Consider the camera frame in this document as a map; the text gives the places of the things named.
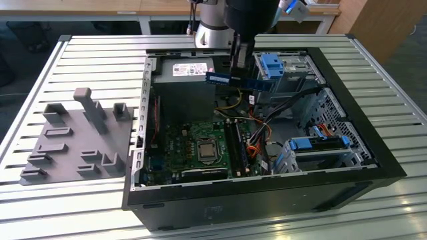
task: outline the metal slotted surface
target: metal slotted surface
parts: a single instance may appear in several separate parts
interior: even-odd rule
[[[0,239],[427,237],[427,119],[394,80],[359,42],[343,35],[263,35],[257,46],[322,49],[409,177],[339,210],[155,233],[133,212],[121,210],[125,178],[20,186],[47,103],[80,109],[72,101],[74,89],[91,87],[103,107],[126,102],[138,115],[146,49],[195,47],[186,36],[75,36],[56,45],[0,146]]]

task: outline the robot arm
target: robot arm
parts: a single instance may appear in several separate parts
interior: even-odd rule
[[[195,37],[199,48],[230,47],[230,74],[247,75],[255,36],[277,25],[282,12],[302,22],[309,14],[305,0],[189,0],[201,6],[201,25]]]

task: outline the blue ram stick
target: blue ram stick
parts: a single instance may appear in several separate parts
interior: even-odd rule
[[[230,75],[207,72],[206,73],[206,82],[209,84],[226,85],[230,87],[253,89],[259,92],[270,92],[274,89],[275,82],[266,80],[257,80],[251,78],[231,78]]]

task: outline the white label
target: white label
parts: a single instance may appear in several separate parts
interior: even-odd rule
[[[223,82],[223,83],[229,83],[229,81],[230,81],[229,78],[223,78],[223,77],[219,77],[219,76],[211,76],[210,79],[215,80],[215,81],[219,81],[219,82]]]
[[[261,161],[261,166],[263,169],[266,169],[269,171],[269,164],[265,161]]]
[[[285,69],[286,71],[297,71],[297,68],[294,66],[287,66]]]
[[[254,95],[249,96],[249,104],[255,105],[255,96]]]
[[[118,11],[118,14],[137,14],[137,11]]]
[[[209,71],[209,64],[205,63],[179,63],[173,66],[173,75],[178,76],[202,76]]]

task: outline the wooden desk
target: wooden desk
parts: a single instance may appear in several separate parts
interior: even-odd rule
[[[151,21],[187,21],[187,0],[0,0],[0,21],[138,21],[151,34]],[[311,8],[305,21],[321,22],[315,33],[327,34],[337,8]],[[279,21],[294,19],[283,14]]]
[[[0,15],[138,14],[142,0],[0,0]]]
[[[190,4],[187,0],[141,0],[139,14],[142,15],[189,15]],[[339,15],[338,8],[310,9],[311,16]]]
[[[190,4],[186,0],[141,0],[139,14],[146,16],[141,21],[146,34],[150,30],[150,21],[186,21],[190,14]],[[341,15],[338,8],[313,7],[305,21],[321,22],[315,34],[327,34],[338,15]],[[294,19],[285,13],[279,21],[294,21]]]

